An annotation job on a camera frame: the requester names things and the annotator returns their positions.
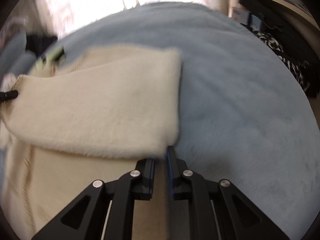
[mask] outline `silver rivet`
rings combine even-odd
[[[92,185],[93,185],[94,187],[101,187],[102,184],[103,184],[103,182],[102,182],[101,180],[95,180],[95,181],[92,183]]]
[[[227,179],[223,179],[222,181],[220,181],[220,185],[223,187],[229,187],[230,186],[230,181]]]
[[[186,177],[190,177],[193,175],[193,172],[191,170],[185,170],[182,174]]]
[[[140,171],[137,171],[137,170],[131,171],[131,172],[130,172],[130,175],[131,175],[132,177],[138,177],[138,176],[140,176]]]

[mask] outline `bed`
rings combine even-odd
[[[291,240],[301,239],[320,210],[320,133],[279,58],[221,13],[173,2],[108,16],[48,51],[63,46],[68,64],[88,47],[116,43],[181,50],[178,157],[206,179],[231,180]],[[188,239],[186,210],[170,204],[173,239]]]

